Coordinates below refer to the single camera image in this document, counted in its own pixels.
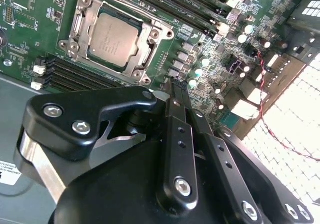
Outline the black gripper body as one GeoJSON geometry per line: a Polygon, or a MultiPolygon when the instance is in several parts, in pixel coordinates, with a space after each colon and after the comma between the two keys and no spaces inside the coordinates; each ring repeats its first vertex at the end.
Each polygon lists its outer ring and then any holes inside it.
{"type": "Polygon", "coordinates": [[[164,140],[141,143],[74,180],[54,223],[227,224],[188,114],[166,121],[164,140]]]}

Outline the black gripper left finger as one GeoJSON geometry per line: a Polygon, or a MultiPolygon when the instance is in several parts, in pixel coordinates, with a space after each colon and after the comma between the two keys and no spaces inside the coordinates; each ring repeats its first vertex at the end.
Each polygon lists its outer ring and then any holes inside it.
{"type": "Polygon", "coordinates": [[[168,117],[187,119],[181,82],[170,78],[163,91],[131,86],[31,98],[18,169],[44,185],[57,208],[74,180],[139,144],[164,140],[168,117]]]}

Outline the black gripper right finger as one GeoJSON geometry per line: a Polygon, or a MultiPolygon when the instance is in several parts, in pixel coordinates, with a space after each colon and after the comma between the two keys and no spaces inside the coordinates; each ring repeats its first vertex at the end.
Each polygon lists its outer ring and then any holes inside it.
{"type": "Polygon", "coordinates": [[[188,84],[180,82],[195,145],[205,158],[216,203],[227,224],[313,224],[305,204],[262,164],[232,131],[213,131],[205,115],[192,108],[188,84]]]}

